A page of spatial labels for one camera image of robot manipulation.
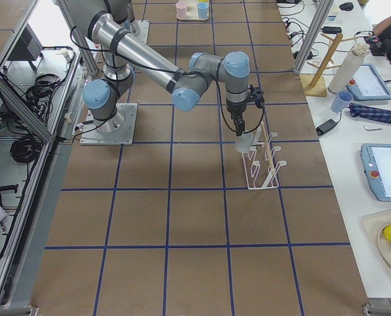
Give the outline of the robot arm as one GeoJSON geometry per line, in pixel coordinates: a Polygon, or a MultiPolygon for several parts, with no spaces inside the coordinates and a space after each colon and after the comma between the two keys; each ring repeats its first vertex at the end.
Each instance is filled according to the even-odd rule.
{"type": "Polygon", "coordinates": [[[234,132],[241,136],[246,131],[243,113],[248,104],[250,69],[244,52],[233,51],[225,57],[194,53],[189,71],[184,71],[125,27],[126,21],[134,21],[131,1],[67,1],[66,7],[77,30],[149,76],[172,95],[172,104],[183,111],[195,107],[211,82],[222,82],[234,132]]]}

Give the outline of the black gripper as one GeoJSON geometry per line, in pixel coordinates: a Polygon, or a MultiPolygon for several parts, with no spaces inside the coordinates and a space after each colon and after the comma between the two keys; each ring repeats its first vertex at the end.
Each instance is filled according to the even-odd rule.
{"type": "Polygon", "coordinates": [[[226,102],[226,109],[231,115],[231,119],[234,121],[235,133],[240,136],[240,133],[245,131],[245,121],[243,119],[243,113],[247,108],[245,101],[234,103],[231,101],[226,102]]]}

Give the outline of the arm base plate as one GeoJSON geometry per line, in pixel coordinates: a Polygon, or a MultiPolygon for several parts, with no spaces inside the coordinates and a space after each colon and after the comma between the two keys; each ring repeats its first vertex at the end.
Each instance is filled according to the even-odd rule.
{"type": "Polygon", "coordinates": [[[123,26],[128,29],[142,43],[147,43],[150,22],[148,20],[126,20],[123,26]]]}
{"type": "Polygon", "coordinates": [[[117,103],[116,115],[95,129],[102,122],[96,121],[86,124],[80,131],[81,145],[132,145],[136,117],[138,113],[137,103],[117,103]]]}

